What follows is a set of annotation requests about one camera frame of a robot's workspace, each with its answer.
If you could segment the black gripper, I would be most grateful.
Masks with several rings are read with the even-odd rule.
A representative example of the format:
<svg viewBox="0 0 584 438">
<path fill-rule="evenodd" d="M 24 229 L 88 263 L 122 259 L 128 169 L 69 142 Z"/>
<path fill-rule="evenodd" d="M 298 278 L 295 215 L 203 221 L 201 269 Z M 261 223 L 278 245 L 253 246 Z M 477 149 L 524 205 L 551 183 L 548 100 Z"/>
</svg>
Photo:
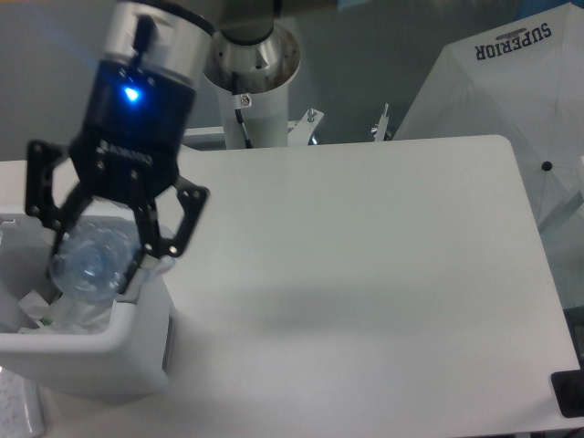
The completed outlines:
<svg viewBox="0 0 584 438">
<path fill-rule="evenodd" d="M 80 133 L 68 146 L 31 140 L 26 153 L 25 213 L 52 233 L 45 276 L 92 197 L 129 205 L 138 248 L 121 295 L 173 265 L 188 249 L 209 190 L 176 182 L 177 155 L 197 89 L 197 21 L 182 16 L 114 16 Z M 64 203 L 54 172 L 68 158 L 79 181 Z M 172 186 L 181 215 L 162 223 L 154 199 Z"/>
</svg>

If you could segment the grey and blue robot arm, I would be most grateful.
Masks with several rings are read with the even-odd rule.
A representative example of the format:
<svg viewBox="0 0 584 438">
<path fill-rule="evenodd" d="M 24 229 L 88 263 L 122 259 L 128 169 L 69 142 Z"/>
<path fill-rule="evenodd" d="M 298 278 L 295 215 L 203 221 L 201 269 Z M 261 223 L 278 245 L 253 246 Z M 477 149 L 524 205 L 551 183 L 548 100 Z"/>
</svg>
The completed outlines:
<svg viewBox="0 0 584 438">
<path fill-rule="evenodd" d="M 47 277 L 60 293 L 106 301 L 144 261 L 181 256 L 209 191 L 179 171 L 202 80 L 218 94 L 225 143 L 288 143 L 288 86 L 300 54 L 278 1 L 119 1 L 81 127 L 67 145 L 32 140 L 26 214 L 54 240 Z"/>
</svg>

